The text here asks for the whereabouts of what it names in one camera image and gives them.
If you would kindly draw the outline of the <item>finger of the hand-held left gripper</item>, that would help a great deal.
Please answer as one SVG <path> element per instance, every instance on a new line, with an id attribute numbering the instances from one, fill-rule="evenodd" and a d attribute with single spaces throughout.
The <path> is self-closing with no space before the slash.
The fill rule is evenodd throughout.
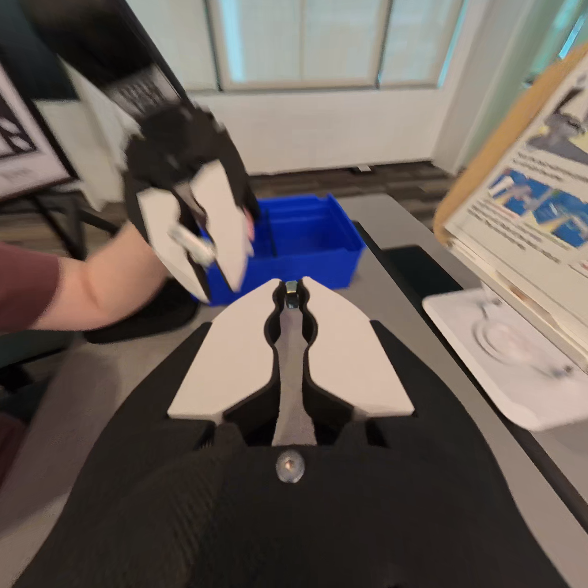
<path id="1" fill-rule="evenodd" d="M 183 244 L 187 229 L 180 223 L 180 205 L 166 190 L 150 188 L 137 196 L 147 239 L 159 261 L 191 295 L 209 303 L 196 270 L 202 267 L 189 256 Z"/>
<path id="2" fill-rule="evenodd" d="M 233 197 L 224 166 L 205 164 L 189 183 L 195 204 L 203 211 L 205 232 L 215 248 L 219 270 L 233 292 L 241 289 L 253 254 L 251 223 Z"/>

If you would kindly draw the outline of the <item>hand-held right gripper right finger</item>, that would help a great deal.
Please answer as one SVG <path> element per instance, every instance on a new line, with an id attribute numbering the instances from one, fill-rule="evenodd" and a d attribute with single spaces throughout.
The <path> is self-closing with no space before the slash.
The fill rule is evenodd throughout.
<path id="1" fill-rule="evenodd" d="M 311 277 L 300 285 L 312 326 L 306 349 L 310 384 L 345 402 L 354 417 L 412 415 L 413 403 L 370 319 Z"/>

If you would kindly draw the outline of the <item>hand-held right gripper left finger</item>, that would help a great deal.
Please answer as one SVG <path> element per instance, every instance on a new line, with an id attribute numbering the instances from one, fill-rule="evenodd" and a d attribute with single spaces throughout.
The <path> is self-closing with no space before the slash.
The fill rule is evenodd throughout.
<path id="1" fill-rule="evenodd" d="M 281 284 L 269 280 L 212 321 L 168 408 L 170 418 L 222 420 L 227 410 L 269 383 L 274 354 L 264 329 Z"/>

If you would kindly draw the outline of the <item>silver hex bolt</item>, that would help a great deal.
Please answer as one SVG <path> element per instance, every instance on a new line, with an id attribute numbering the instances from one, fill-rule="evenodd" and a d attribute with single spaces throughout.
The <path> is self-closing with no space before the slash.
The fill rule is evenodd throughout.
<path id="1" fill-rule="evenodd" d="M 217 250 L 213 243 L 206 238 L 196 236 L 184 225 L 173 224 L 168 230 L 168 236 L 183 247 L 196 264 L 209 268 L 216 260 Z"/>

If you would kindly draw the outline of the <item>blue plastic tray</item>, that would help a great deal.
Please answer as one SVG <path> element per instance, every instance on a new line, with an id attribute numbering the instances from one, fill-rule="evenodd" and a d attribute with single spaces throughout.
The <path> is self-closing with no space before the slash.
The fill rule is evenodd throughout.
<path id="1" fill-rule="evenodd" d="M 333 195 L 283 196 L 258 203 L 261 218 L 255 224 L 254 255 L 249 258 L 242 287 L 232 292 L 218 267 L 212 265 L 208 305 L 230 305 L 273 278 L 287 282 L 307 276 L 330 289 L 349 286 L 365 244 Z M 265 210 L 270 213 L 277 258 L 270 250 Z"/>

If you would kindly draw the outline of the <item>person's left forearm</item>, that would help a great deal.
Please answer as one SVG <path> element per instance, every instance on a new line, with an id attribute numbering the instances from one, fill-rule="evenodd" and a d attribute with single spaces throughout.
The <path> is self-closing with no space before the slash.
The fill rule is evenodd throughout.
<path id="1" fill-rule="evenodd" d="M 30 328 L 86 331 L 141 310 L 168 279 L 168 271 L 131 222 L 86 261 L 59 258 L 53 298 Z"/>

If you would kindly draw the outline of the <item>framed code sign on legs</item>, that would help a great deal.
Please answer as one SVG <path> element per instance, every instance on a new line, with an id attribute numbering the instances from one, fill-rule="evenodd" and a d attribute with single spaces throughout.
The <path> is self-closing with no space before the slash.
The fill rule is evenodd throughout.
<path id="1" fill-rule="evenodd" d="M 111 238 L 120 230 L 89 211 L 91 188 L 2 56 L 1 215 L 38 215 L 63 250 L 83 261 L 86 225 Z"/>

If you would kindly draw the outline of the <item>large paned window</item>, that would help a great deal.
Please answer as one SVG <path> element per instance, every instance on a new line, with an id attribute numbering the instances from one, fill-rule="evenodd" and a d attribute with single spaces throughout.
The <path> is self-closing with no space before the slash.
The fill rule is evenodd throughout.
<path id="1" fill-rule="evenodd" d="M 229 92 L 443 84 L 467 1 L 205 1 Z"/>

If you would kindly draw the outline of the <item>rounded wooden board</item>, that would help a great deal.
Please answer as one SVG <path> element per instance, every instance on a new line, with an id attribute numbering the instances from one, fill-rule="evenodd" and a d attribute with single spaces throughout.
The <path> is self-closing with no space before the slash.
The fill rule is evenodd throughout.
<path id="1" fill-rule="evenodd" d="M 573 49 L 563 60 L 552 64 L 534 84 L 520 95 L 503 121 L 438 205 L 433 218 L 433 233 L 441 246 L 449 247 L 452 238 L 446 223 L 481 185 L 499 160 L 519 139 L 546 105 L 557 88 L 587 56 L 587 43 Z"/>

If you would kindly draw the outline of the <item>tall teal-tinted window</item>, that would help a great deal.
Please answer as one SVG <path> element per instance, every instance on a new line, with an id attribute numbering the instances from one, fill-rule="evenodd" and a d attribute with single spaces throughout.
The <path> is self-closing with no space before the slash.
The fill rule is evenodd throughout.
<path id="1" fill-rule="evenodd" d="M 554 1 L 558 5 L 523 80 L 529 87 L 552 63 L 562 61 L 587 40 L 587 1 Z"/>

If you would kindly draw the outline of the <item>large dark wall screen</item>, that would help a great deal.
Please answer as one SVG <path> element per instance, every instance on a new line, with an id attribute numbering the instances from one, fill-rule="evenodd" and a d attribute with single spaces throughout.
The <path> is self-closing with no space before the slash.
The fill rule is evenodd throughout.
<path id="1" fill-rule="evenodd" d="M 33 31 L 18 1 L 1 1 L 1 55 L 30 99 L 79 100 L 59 59 Z"/>

